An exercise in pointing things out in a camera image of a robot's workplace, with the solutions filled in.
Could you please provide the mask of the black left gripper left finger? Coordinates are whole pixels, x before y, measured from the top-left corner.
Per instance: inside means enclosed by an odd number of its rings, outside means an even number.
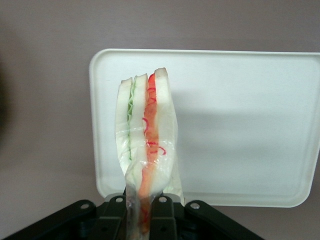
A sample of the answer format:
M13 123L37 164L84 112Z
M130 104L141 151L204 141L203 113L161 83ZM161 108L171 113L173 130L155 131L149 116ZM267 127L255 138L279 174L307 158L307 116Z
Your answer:
M125 240L127 206L124 194L108 195L99 207L98 233L102 240Z

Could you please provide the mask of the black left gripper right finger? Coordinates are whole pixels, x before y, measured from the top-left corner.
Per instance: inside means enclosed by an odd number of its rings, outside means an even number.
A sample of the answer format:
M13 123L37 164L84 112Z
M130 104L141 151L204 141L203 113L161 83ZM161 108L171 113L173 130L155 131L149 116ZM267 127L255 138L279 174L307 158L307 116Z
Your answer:
M158 196L152 202L149 239L178 239L174 202L168 195Z

